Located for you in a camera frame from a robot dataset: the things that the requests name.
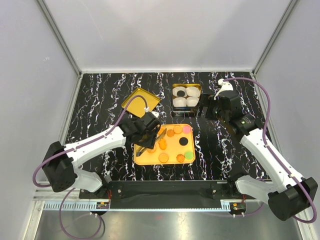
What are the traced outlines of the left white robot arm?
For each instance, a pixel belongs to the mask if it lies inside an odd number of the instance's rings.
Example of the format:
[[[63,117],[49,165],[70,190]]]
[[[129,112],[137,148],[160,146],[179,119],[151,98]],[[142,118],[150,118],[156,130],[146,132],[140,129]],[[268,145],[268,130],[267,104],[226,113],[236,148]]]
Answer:
[[[131,146],[153,148],[161,121],[159,113],[146,112],[142,117],[123,118],[118,124],[84,140],[63,146],[54,142],[43,160],[42,170],[55,193],[78,188],[103,198],[108,193],[107,180],[96,172],[80,168],[81,165],[109,150]]]

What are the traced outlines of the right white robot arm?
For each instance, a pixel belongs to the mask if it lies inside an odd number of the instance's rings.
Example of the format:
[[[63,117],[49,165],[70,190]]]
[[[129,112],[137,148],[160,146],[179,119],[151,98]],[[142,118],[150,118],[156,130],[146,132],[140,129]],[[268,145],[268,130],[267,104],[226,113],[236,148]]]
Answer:
[[[216,95],[202,94],[199,108],[206,108],[205,118],[220,121],[267,172],[271,183],[254,179],[243,172],[231,176],[223,186],[232,198],[253,197],[268,205],[281,221],[313,207],[318,184],[296,171],[266,137],[262,124],[254,116],[244,114],[240,97],[233,90]]]

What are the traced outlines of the metal tongs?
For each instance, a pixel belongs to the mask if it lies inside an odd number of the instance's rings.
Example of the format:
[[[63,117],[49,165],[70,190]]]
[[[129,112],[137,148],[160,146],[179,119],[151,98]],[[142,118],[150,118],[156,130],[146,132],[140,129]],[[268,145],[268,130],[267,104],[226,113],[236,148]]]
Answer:
[[[139,148],[137,149],[136,153],[135,153],[135,156],[136,156],[136,157],[140,157],[147,149],[152,149],[152,148],[154,147],[154,145],[156,144],[156,142],[157,142],[158,140],[160,140],[161,138],[163,138],[163,137],[165,136],[165,134],[163,134],[163,135],[158,135],[158,134],[157,134],[157,137],[155,138],[155,140],[153,140],[153,141],[151,142],[151,145],[150,145],[150,146],[148,146],[148,147],[146,147],[146,146],[141,146],[141,147],[139,147]]]

